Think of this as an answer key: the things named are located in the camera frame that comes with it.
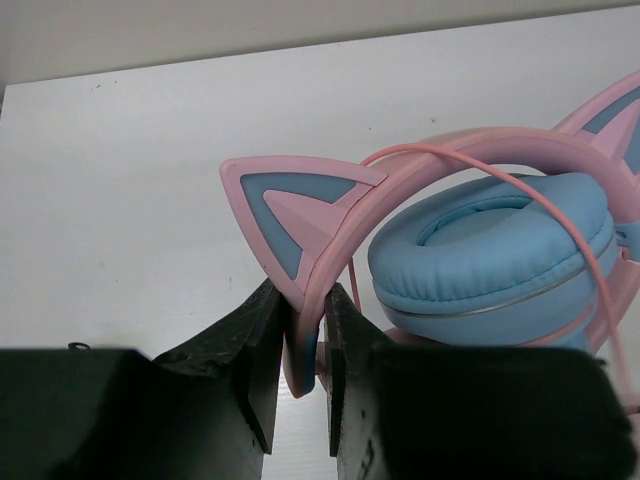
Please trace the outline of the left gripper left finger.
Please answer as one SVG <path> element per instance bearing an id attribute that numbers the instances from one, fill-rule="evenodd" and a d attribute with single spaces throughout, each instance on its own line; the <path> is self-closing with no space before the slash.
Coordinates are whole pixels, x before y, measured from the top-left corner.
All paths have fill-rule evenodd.
<path id="1" fill-rule="evenodd" d="M 238 308 L 148 358 L 72 342 L 1 353 L 5 479 L 257 479 L 272 451 L 285 302 Z"/>

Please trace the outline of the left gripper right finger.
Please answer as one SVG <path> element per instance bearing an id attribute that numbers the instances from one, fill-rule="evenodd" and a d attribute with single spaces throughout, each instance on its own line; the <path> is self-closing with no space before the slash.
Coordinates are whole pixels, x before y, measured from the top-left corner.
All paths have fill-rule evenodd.
<path id="1" fill-rule="evenodd" d="M 631 423 L 601 366 L 559 348 L 401 344 L 325 300 L 342 479 L 627 479 Z"/>

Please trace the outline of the pink blue cat-ear headphones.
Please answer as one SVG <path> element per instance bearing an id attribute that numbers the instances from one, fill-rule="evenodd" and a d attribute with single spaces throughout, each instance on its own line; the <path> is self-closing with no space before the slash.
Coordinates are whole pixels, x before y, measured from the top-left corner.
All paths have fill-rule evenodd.
<path id="1" fill-rule="evenodd" d="M 619 323 L 639 289 L 639 77 L 550 130 L 455 131 L 360 163 L 225 161 L 224 191 L 294 311 L 293 395 L 311 391 L 325 299 L 368 245 L 376 297 L 400 331 L 444 345 L 609 344 L 631 392 Z"/>

